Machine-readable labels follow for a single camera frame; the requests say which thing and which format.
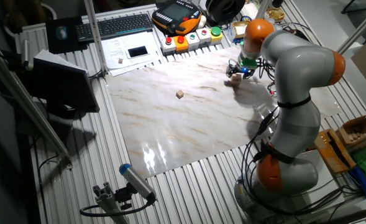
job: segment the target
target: white marble mat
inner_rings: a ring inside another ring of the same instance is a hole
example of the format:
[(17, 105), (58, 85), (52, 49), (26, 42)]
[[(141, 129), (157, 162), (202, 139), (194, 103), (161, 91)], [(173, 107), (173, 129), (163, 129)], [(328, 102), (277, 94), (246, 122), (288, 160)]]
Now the white marble mat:
[[(239, 52), (231, 47), (107, 78), (131, 164), (144, 178), (248, 143), (276, 107), (266, 75), (225, 86), (228, 60)], [(327, 88), (311, 90), (311, 98), (323, 118), (341, 112)]]

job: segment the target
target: black keyboard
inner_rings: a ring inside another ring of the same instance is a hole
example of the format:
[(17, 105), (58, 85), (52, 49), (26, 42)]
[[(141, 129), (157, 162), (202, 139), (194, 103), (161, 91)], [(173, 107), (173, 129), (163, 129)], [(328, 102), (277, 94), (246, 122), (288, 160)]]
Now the black keyboard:
[[(97, 22), (101, 39), (110, 39), (123, 35), (152, 30), (152, 22), (147, 14), (120, 17)], [(93, 41), (89, 24), (76, 26), (78, 42)]]

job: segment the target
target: workbench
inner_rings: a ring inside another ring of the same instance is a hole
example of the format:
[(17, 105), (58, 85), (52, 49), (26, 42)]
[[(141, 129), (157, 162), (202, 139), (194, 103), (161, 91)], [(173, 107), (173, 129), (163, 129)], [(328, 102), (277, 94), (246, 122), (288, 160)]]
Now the workbench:
[[(282, 8), (285, 12), (285, 22), (299, 22), (309, 27), (292, 0), (286, 0)], [(99, 21), (134, 14), (151, 16), (156, 9), (155, 5), (148, 5), (100, 13), (96, 16)], [(82, 19), (84, 23), (88, 22), (87, 16)], [(316, 35), (308, 30), (294, 25), (291, 27), (302, 30), (310, 41), (321, 45)], [(156, 28), (153, 29), (152, 34), (160, 47), (160, 39), (165, 38), (164, 34)], [(48, 49), (45, 24), (25, 27), (23, 32), (16, 34), (18, 52), (21, 51), (19, 46), (24, 39), (31, 41), (34, 55), (42, 49)], [(206, 54), (232, 45), (235, 44), (223, 39), (219, 45), (160, 57), (157, 62), (146, 67)], [(90, 44), (87, 50), (59, 56), (87, 69), (88, 75), (94, 75), (100, 70), (94, 44)], [(100, 111), (82, 115), (73, 122), (70, 137), (66, 142), (73, 168), (67, 169), (64, 163), (56, 158), (52, 160), (53, 162), (45, 164), (38, 173), (36, 170), (39, 164), (56, 155), (56, 152), (43, 139), (38, 140), (35, 147), (30, 150), (42, 223), (113, 223), (110, 218), (88, 218), (79, 214), (79, 209), (96, 204), (93, 186), (102, 187), (104, 182), (109, 182), (113, 190), (126, 186), (126, 180), (119, 174), (119, 166), (129, 163), (107, 82), (103, 78), (94, 79), (92, 86)], [(328, 88), (342, 113), (324, 118), (321, 122), (322, 129), (336, 130), (346, 121), (366, 114), (364, 103), (344, 77)], [(157, 193), (158, 202), (144, 211), (128, 215), (130, 223), (248, 223), (250, 219), (240, 209), (234, 198), (234, 184), (240, 176), (243, 151), (244, 147), (238, 147), (148, 178), (148, 183)], [(250, 152), (253, 156), (257, 148), (253, 147)], [(43, 192), (39, 187), (39, 176), (42, 180)], [(347, 184), (356, 187), (346, 175), (336, 178), (336, 182), (338, 185)], [(327, 193), (322, 189), (318, 191), (318, 194)], [(344, 197), (347, 200), (351, 199), (348, 195)], [(364, 197), (351, 200), (341, 208), (363, 199)], [(139, 195), (133, 196), (134, 208), (139, 208), (144, 203)], [(303, 223), (309, 223), (330, 215), (333, 209), (327, 208), (299, 218), (306, 220)], [(263, 222), (295, 223), (296, 220), (293, 217), (275, 215)]]

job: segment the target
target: green button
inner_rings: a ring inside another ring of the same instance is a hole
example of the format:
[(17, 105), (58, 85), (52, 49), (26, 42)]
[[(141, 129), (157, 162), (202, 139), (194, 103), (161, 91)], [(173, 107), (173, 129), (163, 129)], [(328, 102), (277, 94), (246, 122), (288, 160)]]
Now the green button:
[(211, 33), (213, 36), (219, 36), (221, 34), (221, 29), (218, 27), (212, 27)]

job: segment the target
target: black monitor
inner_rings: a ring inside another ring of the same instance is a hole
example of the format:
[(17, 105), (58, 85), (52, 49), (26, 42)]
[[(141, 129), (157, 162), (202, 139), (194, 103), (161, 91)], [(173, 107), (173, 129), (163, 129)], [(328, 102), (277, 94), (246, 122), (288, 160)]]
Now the black monitor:
[[(21, 55), (3, 50), (2, 53), (12, 63), (21, 63)], [(99, 111), (93, 88), (84, 70), (34, 58), (31, 71), (16, 73), (29, 95), (45, 99), (48, 105), (68, 105), (80, 112)]]

